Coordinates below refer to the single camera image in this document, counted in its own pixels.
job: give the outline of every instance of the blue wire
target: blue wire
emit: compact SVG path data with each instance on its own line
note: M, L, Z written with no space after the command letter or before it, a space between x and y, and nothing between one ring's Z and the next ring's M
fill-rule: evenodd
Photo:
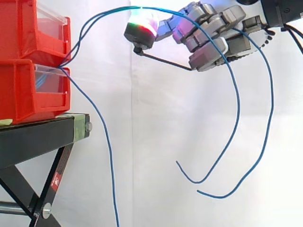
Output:
M123 10L125 10L125 8L127 8L127 7L118 8L118 11L123 11ZM143 7L143 9L155 9L155 10L158 10L159 8ZM159 9L159 11L168 12L168 13L172 13L172 14L175 13L174 11L165 10L165 9ZM82 29L81 29L81 32L80 32L79 41L77 42L77 44L75 45L75 47L71 50L71 51L74 51L75 48L78 47L78 48L77 48L77 51L76 51L76 53L75 53L75 55L73 56L73 58L72 58L70 61L68 61L67 63L63 64L62 66L65 66L66 64L70 63L73 59L75 59L76 55L77 55L78 52L79 52L81 41L83 40L83 38L85 37L85 35L88 33L88 31L93 27L93 25L94 25L98 20L100 20L101 18L103 18L103 17L105 17L105 16L107 16L107 15L109 15L109 14L111 14L111 13L114 13L114 12L116 12L115 9L109 10L109 11L107 11L107 12L103 12L103 13L96 14L95 16L93 16L91 19L89 19L89 20L83 25L83 27L82 27ZM184 17L184 15L183 15L183 14L180 14L180 13L178 13L177 16ZM95 18L97 18L97 19L89 26L89 28L87 29L87 31L85 32L85 34L82 35L82 33L83 33L83 31L84 31L84 28L87 26L87 24L88 24L90 21L92 21L93 19L95 19ZM226 57L225 57L222 53L220 53L220 54L221 54L221 56L223 57L223 59L225 58L224 61L227 62ZM230 70L230 73L231 73L231 75L232 75L232 81L233 81L233 85L234 85L234 87L235 87L235 92L236 92L236 97L237 97L237 117L236 117L236 122L235 122L235 125L234 125L234 128L233 128L232 134L231 134L231 136L230 136L230 138L229 138L229 140L228 140L226 146L224 147L223 151L221 152L221 154L219 155L219 157L217 158L217 160L215 161L215 163L214 163L213 166L211 167L210 171L207 173L207 175L205 176L205 178L204 178L203 180L201 180L201 181L193 181L193 180L186 174L186 172L183 170L183 168L181 167L181 165L179 164L179 162L178 162L178 161L176 162L177 165L179 166L181 172L182 172L182 173L185 175L185 177L186 177L190 182L192 182L192 183L196 183L196 184L202 183L202 182L204 182L204 181L209 177L209 175L211 174L211 172L214 170L214 168L217 166L217 164L219 163L219 161L221 160L221 158L222 158L223 155L225 154L227 148L230 146L230 143L232 142L232 139L234 138L234 135L235 135L236 130L237 130L237 128L238 128L238 124L239 124L239 120L240 120L240 109L241 109L241 108L240 108L240 95L239 95L239 91L238 91L238 88L237 88L236 80L235 80L235 78L234 78L233 71L231 70L229 64L227 64L227 66L228 66L228 68L229 68L229 70Z
M36 80L36 89L39 89L46 81L47 75L42 75Z
M92 28L92 26L99 20L101 19L102 17L105 17L107 15L110 15L112 13L117 13L117 12L120 12L120 11L124 11L124 10L131 10L131 9L152 9L152 10L156 10L156 11L160 11L160 12L165 12L165 13L170 13L170 14L173 14L173 15L176 15L176 16L179 16L179 17L183 17L187 20L189 20L190 22L192 22L198 29L200 29L204 34L205 36L209 39L209 41L214 45L215 49L220 53L220 55L222 56L222 58L224 59L229 71L230 71L230 74L231 74L231 77L232 77L232 81L233 81L233 84L234 84L234 87L235 87L235 92L236 92L236 96L237 96L237 103L238 103L238 114L237 114L237 120L236 120L236 124L235 124L235 127L234 127L234 130L233 130L233 133L231 135L231 138L229 139L229 142L227 144L227 147L229 146L231 140L233 139L233 136L236 132L236 129L237 129L237 126L238 126L238 123L239 123L239 118L240 118L240 95L239 95L239 91L238 91L238 87L237 87L237 84L236 84L236 80L235 80L235 77L234 77L234 74L233 74L233 71L232 71L232 68L230 67L230 64L229 62L227 61L226 57L224 56L224 54L220 51L220 49L216 46L216 44L214 43L213 39L209 36L209 34L207 34L201 27L200 25L193 21L192 19L190 19L189 17L179 13L179 12L175 12L175 11L171 11L171 10L166 10L166 9L161 9L161 8L155 8L155 7L138 7L138 6L132 6L132 7L121 7L121 8L116 8L116 9L113 9L113 10L109 10L109 11L106 11L106 12L103 12L103 13L100 13L100 14L97 14L95 16L93 16L91 19L89 19L87 21L87 23L85 23L85 25L82 27L82 30L81 30L81 33L80 33L80 38L79 38L79 41L77 42L77 44L74 46L74 48L70 51L70 53L66 56L66 59L71 55L71 53L77 48L77 51L75 53L75 55L73 56L73 58L68 61L67 63L70 63L73 59L75 59L75 57L77 56L78 52L79 52L79 49L80 49L80 43L81 41L83 40L83 38L85 37L85 35L88 33L88 31ZM97 18L93 23L92 25L89 27L89 29L87 29L86 33L84 35L81 35L85 26L90 22L92 21L94 18ZM62 64L60 67L61 70L63 70L63 72L66 74L66 76L71 80L71 82L75 85L75 87L89 100L89 102L93 105L93 107L95 108L95 110L97 111L103 125L104 125L104 130L105 130L105 133L106 133L106 138L107 138L107 144L108 144L108 149L109 149L109 156L110 156L110 168L111 168L111 177L112 177L112 193L113 193L113 202L114 202L114 208L115 208L115 215L116 215L116 225L117 227L120 226L119 224L119 217L118 217L118 211L117 211L117 205L116 205L116 191L115 191L115 178L114 178L114 168L113 168L113 156L112 156L112 148L111 148L111 144L110 144L110 140L109 140L109 135L108 135L108 131L107 131L107 127L106 127L106 124L105 124L105 121L104 121L104 118L102 117L100 111L98 110L97 106L94 104L94 102L90 99L90 97L75 83L74 80L72 80L72 78L64 71L64 69L62 68L62 66L65 66L67 63L64 63Z
M87 100L92 104L92 106L95 108L98 116L100 117L102 124L104 126L105 136L107 140L108 150L109 150L109 159L110 159L110 171L111 171L111 177L112 177L112 194L113 194L113 202L114 202L114 209L115 209L115 215L116 215L116 225L117 227L120 226L119 224L119 216L118 216L118 208L116 203L116 187L115 187L115 175L114 175L114 162L113 162L113 152L112 152L112 146L109 139L109 134L107 130L107 126L105 123L105 120L96 106L96 104L93 102L93 100L78 86L78 84L68 75L68 73L61 67L58 67L62 70L62 72L67 76L67 78L73 83L73 85L84 95L84 97L87 98Z
M265 139L264 139L264 143L263 143L263 148L262 148L261 154L260 154L259 158L257 159L257 161L255 162L255 164L240 179L240 181L238 182L238 184L236 185L236 187L230 193L228 193L228 194L226 194L224 196L211 195L211 194L202 192L200 190L197 190L198 193L200 193L202 195L205 195L205 196L208 196L208 197L211 197L211 198L214 198L214 199L225 199L225 198L231 196L232 194L234 194L234 192L239 188L239 186L246 179L246 177L248 177L251 174L251 172L257 167L257 165L261 161L261 159L262 159L262 157L264 155L264 151L265 151L266 145L267 145L267 140L268 140L268 136L269 136L269 130L270 130L270 125L271 125L271 120L272 120L272 117L273 117L273 114L274 114L274 106L275 106L275 104L274 104L274 82L273 82L273 75L272 75L272 72L271 72L271 69L270 69L270 65L268 63L268 60L267 60L265 54L263 53L263 51L261 50L261 48L258 47L258 45L246 33L244 33L243 31L240 31L240 30L238 30L236 28L234 28L234 30L237 31L237 32L239 32L239 33L241 33L242 35L246 36L250 40L250 42L258 49L258 51L261 53L262 57L265 60L265 63L267 65L268 72L269 72L269 79L270 79L271 109L270 109L270 115L269 115L269 119L268 119L268 123L267 123L266 135L265 135Z

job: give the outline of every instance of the red storage bin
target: red storage bin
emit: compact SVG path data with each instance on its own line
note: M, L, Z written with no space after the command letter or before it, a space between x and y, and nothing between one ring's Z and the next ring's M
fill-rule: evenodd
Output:
M0 120L47 120L70 109L70 80L60 69L31 60L0 61L0 85Z
M71 50L69 18L36 0L0 0L0 31L0 60L58 67Z

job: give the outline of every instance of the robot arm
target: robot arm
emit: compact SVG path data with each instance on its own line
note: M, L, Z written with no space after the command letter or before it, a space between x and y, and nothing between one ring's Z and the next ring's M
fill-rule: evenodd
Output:
M179 12L196 21L231 62L256 51L249 39L233 28L246 32L262 47L272 39L273 32L269 32L268 28L283 27L284 24L303 17L303 1L201 0L189 3ZM205 71L224 64L221 55L205 34L187 19L172 16L161 21L155 41L171 35L177 44L184 44L192 53L189 57L192 69Z

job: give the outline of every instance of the glowing light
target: glowing light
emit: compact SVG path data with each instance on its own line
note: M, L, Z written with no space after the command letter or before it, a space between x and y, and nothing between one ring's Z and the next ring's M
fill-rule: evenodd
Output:
M157 36L159 28L159 19L156 14L146 9L132 10L129 23L134 25L140 25L152 32L154 36Z

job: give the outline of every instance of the white backdrop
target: white backdrop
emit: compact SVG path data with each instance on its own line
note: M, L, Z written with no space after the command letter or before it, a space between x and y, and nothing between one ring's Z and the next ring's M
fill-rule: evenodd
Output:
M74 43L89 17L129 4L127 0L41 2L71 17ZM141 2L173 10L188 4L186 0ZM200 180L217 159L235 122L231 77L226 66L204 73L187 72L135 56L123 37L128 16L125 12L98 22L70 65L72 76L107 122L121 226L303 226L303 56L289 34L278 33L264 48L275 86L275 113L264 158L233 196L215 200L196 190L228 193L261 151L270 110L265 63L255 53L232 64L241 96L239 129L210 178L202 185L192 185L175 161ZM302 21L294 25L303 30ZM189 56L172 38L156 43L148 53L182 64L187 64ZM74 147L53 213L64 227L113 227L104 131L87 100L76 89L72 96L72 111L91 114L94 129L90 138ZM53 157L51 153L19 165L38 193ZM27 219L0 216L1 226L9 223L22 227Z

